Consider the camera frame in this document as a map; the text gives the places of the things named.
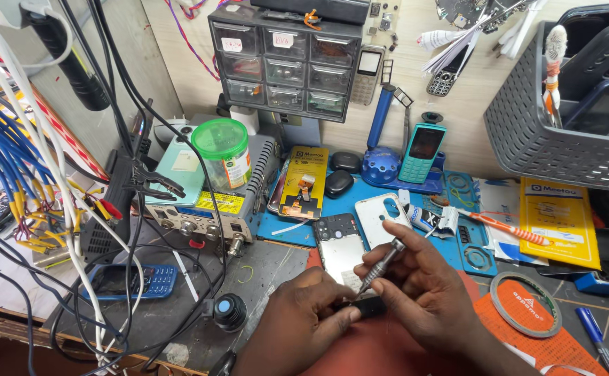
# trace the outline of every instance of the silicone repair mat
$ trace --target silicone repair mat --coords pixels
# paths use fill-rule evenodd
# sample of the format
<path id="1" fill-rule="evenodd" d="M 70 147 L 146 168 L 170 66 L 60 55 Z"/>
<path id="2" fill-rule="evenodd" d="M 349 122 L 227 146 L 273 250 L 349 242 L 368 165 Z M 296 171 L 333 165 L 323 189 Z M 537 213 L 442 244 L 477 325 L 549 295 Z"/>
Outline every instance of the silicone repair mat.
<path id="1" fill-rule="evenodd" d="M 501 305 L 506 312 L 519 324 L 533 330 L 548 330 L 553 323 L 553 317 L 533 295 L 514 280 L 507 280 L 498 288 Z M 551 338 L 532 338 L 511 327 L 497 312 L 490 299 L 485 295 L 474 304 L 474 309 L 481 322 L 501 342 L 508 343 L 518 350 L 536 358 L 536 369 L 549 365 L 570 365 L 596 376 L 609 373 L 571 337 L 565 328 Z M 576 374 L 562 368 L 553 368 L 548 376 L 567 376 Z"/>

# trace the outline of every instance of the plastic drawer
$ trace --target plastic drawer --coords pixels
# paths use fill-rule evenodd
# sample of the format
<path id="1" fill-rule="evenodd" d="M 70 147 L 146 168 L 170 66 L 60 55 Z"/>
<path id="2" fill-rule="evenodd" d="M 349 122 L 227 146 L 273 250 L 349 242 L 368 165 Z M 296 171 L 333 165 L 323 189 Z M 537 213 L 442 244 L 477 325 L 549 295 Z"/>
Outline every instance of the plastic drawer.
<path id="1" fill-rule="evenodd" d="M 345 95 L 309 92 L 307 112 L 342 117 L 346 99 Z"/>
<path id="2" fill-rule="evenodd" d="M 305 85 L 307 64 L 285 60 L 265 59 L 265 74 L 269 84 L 290 85 L 302 88 Z"/>
<path id="3" fill-rule="evenodd" d="M 253 26 L 213 22 L 216 49 L 256 56 L 260 52 L 258 33 Z"/>
<path id="4" fill-rule="evenodd" d="M 312 65 L 309 68 L 309 88 L 346 94 L 350 70 Z"/>
<path id="5" fill-rule="evenodd" d="M 262 80 L 262 58 L 225 52 L 221 56 L 226 77 L 242 80 Z"/>
<path id="6" fill-rule="evenodd" d="M 304 91 L 302 89 L 278 88 L 275 86 L 267 88 L 267 105 L 269 107 L 302 111 L 303 98 Z"/>
<path id="7" fill-rule="evenodd" d="M 265 54 L 289 57 L 296 60 L 307 58 L 307 34 L 297 31 L 264 29 Z"/>
<path id="8" fill-rule="evenodd" d="M 351 67 L 357 43 L 354 39 L 313 36 L 310 60 L 315 63 Z"/>
<path id="9" fill-rule="evenodd" d="M 244 103 L 265 104 L 263 85 L 256 82 L 226 80 L 230 100 Z"/>

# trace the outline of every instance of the smartphone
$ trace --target smartphone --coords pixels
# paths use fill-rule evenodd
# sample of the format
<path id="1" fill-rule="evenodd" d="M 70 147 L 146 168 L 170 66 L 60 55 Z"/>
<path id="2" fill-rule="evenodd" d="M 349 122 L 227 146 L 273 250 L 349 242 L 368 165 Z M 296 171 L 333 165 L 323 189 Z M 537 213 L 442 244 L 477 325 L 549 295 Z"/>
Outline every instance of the smartphone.
<path id="1" fill-rule="evenodd" d="M 435 125 L 418 123 L 413 130 L 411 142 L 404 155 L 398 179 L 407 183 L 422 184 L 432 168 L 434 158 L 442 147 L 446 128 Z"/>
<path id="2" fill-rule="evenodd" d="M 601 30 L 609 27 L 609 4 L 569 9 L 558 24 L 567 30 L 567 53 L 564 56 L 573 57 Z"/>
<path id="3" fill-rule="evenodd" d="M 313 225 L 323 269 L 339 284 L 360 280 L 353 267 L 363 262 L 365 244 L 353 214 L 324 217 Z"/>
<path id="4" fill-rule="evenodd" d="M 609 134 L 609 80 L 599 84 L 564 119 L 564 129 L 584 133 Z"/>
<path id="5" fill-rule="evenodd" d="M 374 97 L 374 89 L 379 81 L 379 67 L 382 66 L 386 49 L 383 46 L 365 44 L 360 48 L 360 58 L 356 67 L 350 101 L 369 106 Z"/>
<path id="6" fill-rule="evenodd" d="M 468 48 L 469 45 L 465 46 L 450 64 L 448 64 L 442 70 L 432 76 L 432 80 L 430 80 L 430 83 L 427 86 L 428 94 L 434 96 L 448 95 L 448 92 L 451 91 L 453 84 L 456 82 L 456 75 L 458 73 L 458 69 L 460 68 L 460 64 L 462 64 L 462 60 L 464 60 L 465 58 L 465 54 L 467 54 Z M 472 57 L 472 54 L 469 54 L 467 62 Z"/>
<path id="7" fill-rule="evenodd" d="M 170 265 L 142 265 L 144 273 L 144 289 L 142 299 L 166 298 L 172 294 L 177 279 L 177 269 Z M 99 265 L 93 270 L 89 279 L 92 281 L 93 292 L 98 300 L 126 299 L 126 265 Z M 140 273 L 137 266 L 131 266 L 131 299 L 137 299 L 140 292 Z M 82 296 L 89 298 L 85 288 Z"/>

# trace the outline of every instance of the green lid jar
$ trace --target green lid jar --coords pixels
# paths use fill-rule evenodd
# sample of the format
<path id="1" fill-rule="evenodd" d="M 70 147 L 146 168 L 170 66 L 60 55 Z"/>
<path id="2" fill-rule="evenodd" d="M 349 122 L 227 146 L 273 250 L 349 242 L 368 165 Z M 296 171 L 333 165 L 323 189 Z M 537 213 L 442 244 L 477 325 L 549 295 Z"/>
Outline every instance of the green lid jar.
<path id="1" fill-rule="evenodd" d="M 203 123 L 191 134 L 191 143 L 203 158 L 215 190 L 234 192 L 251 179 L 249 136 L 237 120 Z"/>

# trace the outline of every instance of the screwdriver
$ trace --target screwdriver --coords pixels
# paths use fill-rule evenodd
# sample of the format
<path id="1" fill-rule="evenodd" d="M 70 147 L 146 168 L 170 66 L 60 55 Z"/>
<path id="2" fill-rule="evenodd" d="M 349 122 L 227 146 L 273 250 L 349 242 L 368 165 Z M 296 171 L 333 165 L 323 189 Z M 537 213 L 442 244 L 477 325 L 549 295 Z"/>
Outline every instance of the screwdriver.
<path id="1" fill-rule="evenodd" d="M 360 287 L 358 295 L 356 295 L 355 299 L 353 299 L 354 302 L 358 300 L 358 298 L 360 298 L 360 295 L 364 294 L 365 291 L 369 289 L 369 286 L 372 284 L 372 281 L 374 281 L 374 279 L 383 277 L 386 274 L 386 272 L 388 271 L 388 266 L 393 262 L 395 256 L 400 254 L 400 252 L 404 251 L 406 247 L 407 246 L 404 245 L 404 243 L 402 243 L 400 239 L 393 239 L 393 241 L 391 242 L 390 251 L 386 253 L 386 256 L 384 256 L 381 261 L 375 263 L 369 273 L 367 273 L 367 276 L 363 278 L 363 286 Z"/>

